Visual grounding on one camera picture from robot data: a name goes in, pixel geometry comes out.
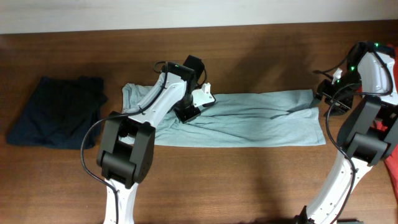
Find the light blue t-shirt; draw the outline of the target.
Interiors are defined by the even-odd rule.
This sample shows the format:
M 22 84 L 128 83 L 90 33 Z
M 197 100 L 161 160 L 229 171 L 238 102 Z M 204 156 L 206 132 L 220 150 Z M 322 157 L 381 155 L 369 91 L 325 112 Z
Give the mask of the light blue t-shirt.
M 215 104 L 199 116 L 182 123 L 171 105 L 181 100 L 185 83 L 155 86 L 126 84 L 123 89 L 123 112 L 145 107 L 152 97 L 157 101 L 141 121 L 156 126 L 155 144 L 177 147 L 278 147 L 319 146 L 325 137 L 318 120 L 318 108 L 310 104 L 311 90 L 272 93 L 218 94 Z

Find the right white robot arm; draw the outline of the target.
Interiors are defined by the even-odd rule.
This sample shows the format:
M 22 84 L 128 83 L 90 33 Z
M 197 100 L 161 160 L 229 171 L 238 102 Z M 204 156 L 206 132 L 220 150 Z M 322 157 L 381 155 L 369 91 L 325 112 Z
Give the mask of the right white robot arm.
M 330 116 L 349 113 L 337 137 L 327 131 L 337 149 L 336 160 L 317 197 L 303 207 L 294 223 L 337 223 L 352 191 L 397 146 L 397 84 L 395 50 L 377 42 L 355 44 L 338 65 L 322 72 L 314 103 L 324 101 L 325 127 Z

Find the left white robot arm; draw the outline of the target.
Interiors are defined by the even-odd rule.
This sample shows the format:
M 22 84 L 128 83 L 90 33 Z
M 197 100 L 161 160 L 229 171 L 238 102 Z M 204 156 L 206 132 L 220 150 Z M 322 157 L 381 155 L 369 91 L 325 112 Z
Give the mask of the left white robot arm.
M 104 119 L 96 163 L 107 191 L 105 223 L 133 223 L 137 187 L 152 165 L 156 127 L 165 115 L 174 111 L 187 123 L 200 115 L 200 106 L 215 102 L 210 84 L 198 82 L 205 73 L 193 56 L 181 65 L 165 62 L 157 83 L 132 111 L 113 111 Z

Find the red garment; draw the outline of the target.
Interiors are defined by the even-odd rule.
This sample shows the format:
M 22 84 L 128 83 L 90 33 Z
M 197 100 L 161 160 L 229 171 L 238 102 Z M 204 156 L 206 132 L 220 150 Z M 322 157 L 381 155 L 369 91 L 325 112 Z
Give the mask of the red garment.
M 395 50 L 375 42 L 358 44 L 357 73 L 363 99 L 347 140 L 368 166 L 384 160 L 397 193 L 397 77 Z

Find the dark base at table edge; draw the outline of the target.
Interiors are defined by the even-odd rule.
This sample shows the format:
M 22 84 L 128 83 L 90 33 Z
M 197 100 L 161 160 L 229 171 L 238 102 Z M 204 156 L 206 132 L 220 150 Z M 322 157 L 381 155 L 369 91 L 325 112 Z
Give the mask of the dark base at table edge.
M 364 222 L 359 220 L 337 220 L 332 224 L 364 224 Z

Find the folded dark navy garment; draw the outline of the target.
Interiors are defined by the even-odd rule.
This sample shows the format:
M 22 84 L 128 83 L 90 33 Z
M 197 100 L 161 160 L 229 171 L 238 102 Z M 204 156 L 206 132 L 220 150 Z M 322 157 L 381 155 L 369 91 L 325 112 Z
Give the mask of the folded dark navy garment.
M 42 77 L 19 119 L 6 136 L 8 144 L 79 149 L 106 103 L 104 80 Z

